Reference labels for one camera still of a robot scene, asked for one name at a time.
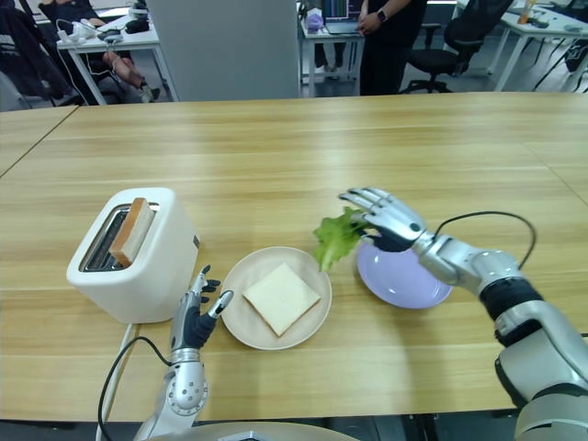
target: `plate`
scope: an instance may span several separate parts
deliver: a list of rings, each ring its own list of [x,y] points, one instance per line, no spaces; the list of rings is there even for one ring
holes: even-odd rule
[[[400,308],[431,308],[451,292],[449,285],[419,264],[413,250],[387,253],[362,243],[357,252],[357,269],[371,292]]]
[[[282,264],[306,282],[321,299],[289,329],[277,337],[243,293]],[[256,349],[279,350],[299,345],[318,331],[331,308],[331,280],[310,254],[287,246],[264,248],[244,257],[225,278],[222,290],[232,289],[234,298],[222,312],[222,320],[234,337]]]

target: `laptop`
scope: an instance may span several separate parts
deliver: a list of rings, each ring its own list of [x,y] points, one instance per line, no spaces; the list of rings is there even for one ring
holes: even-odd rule
[[[357,34],[363,0],[324,0],[324,26],[330,34]]]

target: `black pants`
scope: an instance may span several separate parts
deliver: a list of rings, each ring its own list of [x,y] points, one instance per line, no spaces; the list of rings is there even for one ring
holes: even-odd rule
[[[334,65],[337,67],[343,66],[343,52],[345,51],[345,43],[334,44]],[[327,56],[324,53],[324,45],[314,45],[314,65],[321,67],[328,64]]]
[[[361,59],[360,95],[398,94],[409,50],[410,48],[387,46],[373,38],[366,38]]]

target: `purple plate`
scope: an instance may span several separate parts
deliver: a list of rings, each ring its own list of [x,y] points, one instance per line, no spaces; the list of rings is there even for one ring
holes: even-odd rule
[[[431,308],[451,292],[449,285],[419,264],[412,250],[387,253],[362,243],[357,252],[357,269],[371,292],[400,308]]]

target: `monitor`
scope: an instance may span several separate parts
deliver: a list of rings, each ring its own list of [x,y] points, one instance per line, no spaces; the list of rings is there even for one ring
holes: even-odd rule
[[[364,0],[324,0],[324,17],[357,20]]]
[[[324,0],[325,18],[348,18],[349,0]]]

